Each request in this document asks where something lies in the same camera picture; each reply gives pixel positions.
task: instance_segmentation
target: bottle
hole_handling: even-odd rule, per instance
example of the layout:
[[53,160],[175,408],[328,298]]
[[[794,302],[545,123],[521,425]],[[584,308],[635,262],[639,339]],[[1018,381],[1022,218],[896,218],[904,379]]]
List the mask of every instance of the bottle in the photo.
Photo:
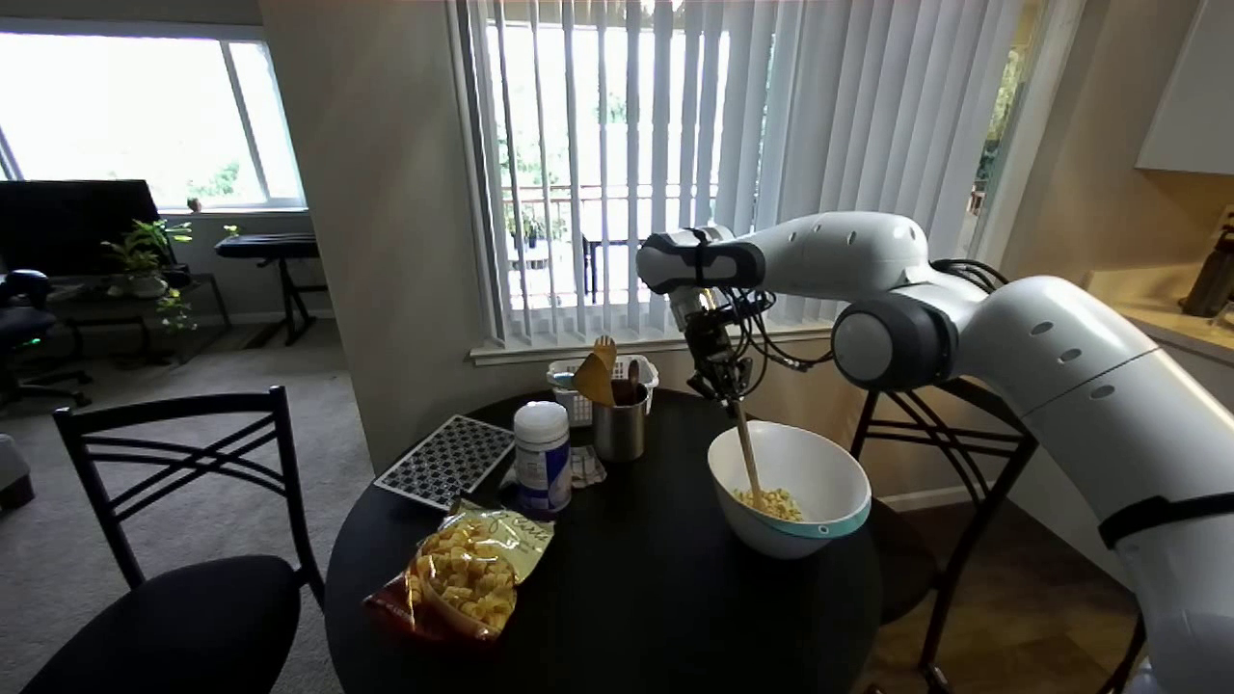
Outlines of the bottle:
[[555,515],[572,503],[572,411],[559,402],[527,402],[514,411],[515,503],[527,515]]

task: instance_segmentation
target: snack package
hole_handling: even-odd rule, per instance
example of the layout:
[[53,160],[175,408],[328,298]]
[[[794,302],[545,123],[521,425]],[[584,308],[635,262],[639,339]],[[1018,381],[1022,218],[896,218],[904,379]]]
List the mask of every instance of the snack package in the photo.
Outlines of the snack package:
[[433,640],[499,640],[546,541],[553,523],[514,510],[451,512],[400,572],[410,627]]

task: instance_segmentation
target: white bowl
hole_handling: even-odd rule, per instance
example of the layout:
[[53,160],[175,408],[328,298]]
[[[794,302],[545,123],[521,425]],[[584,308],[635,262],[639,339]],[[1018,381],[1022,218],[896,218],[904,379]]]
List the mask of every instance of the white bowl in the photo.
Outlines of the white bowl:
[[708,479],[728,528],[761,555],[802,557],[825,542],[851,536],[873,512],[873,483],[865,466],[832,440],[774,425],[749,419],[749,440],[761,466],[762,494],[785,489],[802,521],[774,521],[735,500],[749,494],[749,471],[735,426],[725,426],[707,447]]

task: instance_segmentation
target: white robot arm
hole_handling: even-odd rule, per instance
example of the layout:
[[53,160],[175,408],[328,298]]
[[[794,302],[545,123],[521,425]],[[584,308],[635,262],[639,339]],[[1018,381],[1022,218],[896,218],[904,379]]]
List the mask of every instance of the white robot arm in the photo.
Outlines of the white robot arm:
[[905,214],[825,212],[743,239],[652,234],[639,279],[672,294],[699,374],[716,374],[716,290],[832,298],[832,360],[856,385],[911,390],[956,374],[995,390],[1104,515],[1150,631],[1131,691],[1234,685],[1234,419],[1147,331],[1062,279],[995,294],[929,266]]

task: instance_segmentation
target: cabinet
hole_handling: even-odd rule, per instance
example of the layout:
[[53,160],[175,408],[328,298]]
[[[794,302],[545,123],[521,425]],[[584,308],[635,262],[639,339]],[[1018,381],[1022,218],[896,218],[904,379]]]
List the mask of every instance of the cabinet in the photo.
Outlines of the cabinet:
[[1141,144],[1141,171],[1234,172],[1234,0],[1204,0]]

